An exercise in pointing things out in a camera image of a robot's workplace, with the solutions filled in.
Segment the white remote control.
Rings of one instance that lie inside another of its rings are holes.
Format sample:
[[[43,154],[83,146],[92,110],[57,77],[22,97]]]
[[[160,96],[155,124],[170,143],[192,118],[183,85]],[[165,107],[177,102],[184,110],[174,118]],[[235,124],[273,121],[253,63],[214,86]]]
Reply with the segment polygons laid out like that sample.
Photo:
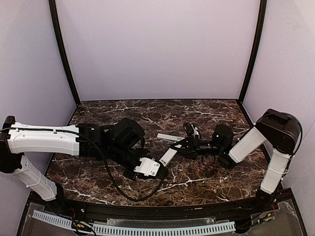
[[[169,148],[165,154],[161,157],[161,159],[159,160],[159,162],[166,167],[170,161],[173,159],[173,157],[176,155],[177,151],[174,149]]]

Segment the white remote battery cover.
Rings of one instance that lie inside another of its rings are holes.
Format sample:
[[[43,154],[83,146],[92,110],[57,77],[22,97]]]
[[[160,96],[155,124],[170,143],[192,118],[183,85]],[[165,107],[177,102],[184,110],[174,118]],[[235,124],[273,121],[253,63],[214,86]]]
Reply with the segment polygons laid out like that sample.
[[[158,133],[157,137],[160,138],[160,139],[169,140],[169,141],[175,141],[175,142],[178,142],[178,141],[184,139],[183,137],[167,135],[167,134],[162,134],[162,133]]]

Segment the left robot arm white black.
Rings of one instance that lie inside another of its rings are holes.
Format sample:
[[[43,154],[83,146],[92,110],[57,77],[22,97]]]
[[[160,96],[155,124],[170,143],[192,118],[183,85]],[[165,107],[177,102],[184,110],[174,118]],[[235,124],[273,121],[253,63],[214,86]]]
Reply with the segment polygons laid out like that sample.
[[[155,161],[146,157],[145,132],[134,120],[115,125],[91,123],[51,127],[28,126],[8,116],[0,132],[0,171],[14,174],[43,200],[63,197],[60,185],[48,180],[25,156],[27,152],[55,152],[82,157],[108,157],[125,168],[130,179],[157,174]]]

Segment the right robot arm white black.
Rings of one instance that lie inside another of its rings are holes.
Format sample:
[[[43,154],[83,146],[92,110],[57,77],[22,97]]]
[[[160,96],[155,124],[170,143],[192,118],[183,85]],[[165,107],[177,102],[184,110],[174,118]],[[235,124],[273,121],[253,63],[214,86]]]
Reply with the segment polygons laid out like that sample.
[[[256,207],[265,207],[273,201],[303,138],[302,124],[295,116],[273,109],[268,109],[235,144],[234,133],[225,124],[215,127],[210,141],[202,140],[193,124],[186,122],[184,129],[187,137],[172,144],[172,150],[188,159],[216,156],[226,169],[233,169],[265,144],[272,147],[266,174],[255,194]]]

